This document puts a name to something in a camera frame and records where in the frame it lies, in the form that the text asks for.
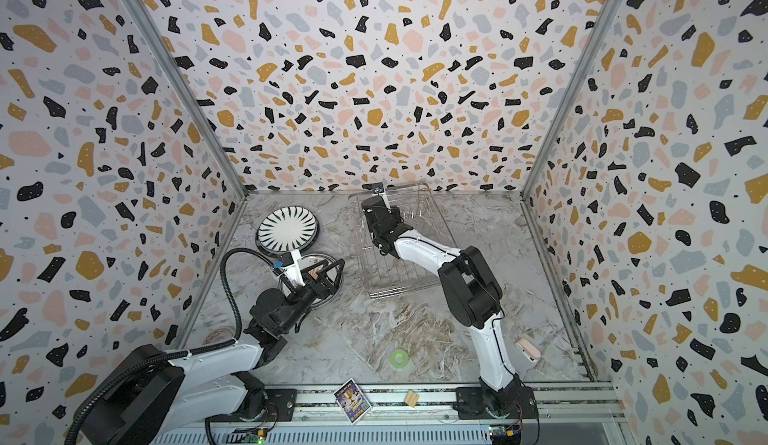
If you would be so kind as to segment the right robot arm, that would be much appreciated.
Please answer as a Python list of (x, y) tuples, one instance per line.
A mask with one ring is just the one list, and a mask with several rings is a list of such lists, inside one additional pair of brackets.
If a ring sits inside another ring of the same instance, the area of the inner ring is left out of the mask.
[(503, 292), (482, 252), (424, 236), (405, 222), (400, 208), (391, 205), (384, 193), (365, 199), (361, 209), (380, 254), (412, 262), (435, 275), (449, 311), (470, 332), (479, 360), (479, 385), (456, 391), (454, 409), (459, 417), (522, 419), (530, 411), (537, 418), (535, 396), (509, 357), (502, 330)]

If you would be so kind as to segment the blue leaf pattern plate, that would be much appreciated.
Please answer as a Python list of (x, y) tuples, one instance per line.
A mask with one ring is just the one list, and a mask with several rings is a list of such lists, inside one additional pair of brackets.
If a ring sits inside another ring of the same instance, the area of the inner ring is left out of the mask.
[(265, 254), (278, 256), (308, 249), (319, 235), (320, 224), (309, 209), (291, 205), (267, 215), (256, 230), (256, 245)]

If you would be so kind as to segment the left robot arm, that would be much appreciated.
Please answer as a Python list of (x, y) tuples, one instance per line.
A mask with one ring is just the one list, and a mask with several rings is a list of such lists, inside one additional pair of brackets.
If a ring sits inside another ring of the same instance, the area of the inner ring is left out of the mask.
[(66, 443), (84, 436), (92, 444), (149, 444), (213, 416), (257, 415), (267, 397), (252, 370), (274, 360), (315, 301), (338, 292), (344, 266), (342, 259), (281, 265), (286, 287), (263, 291), (231, 339), (178, 351), (138, 347), (78, 407)]

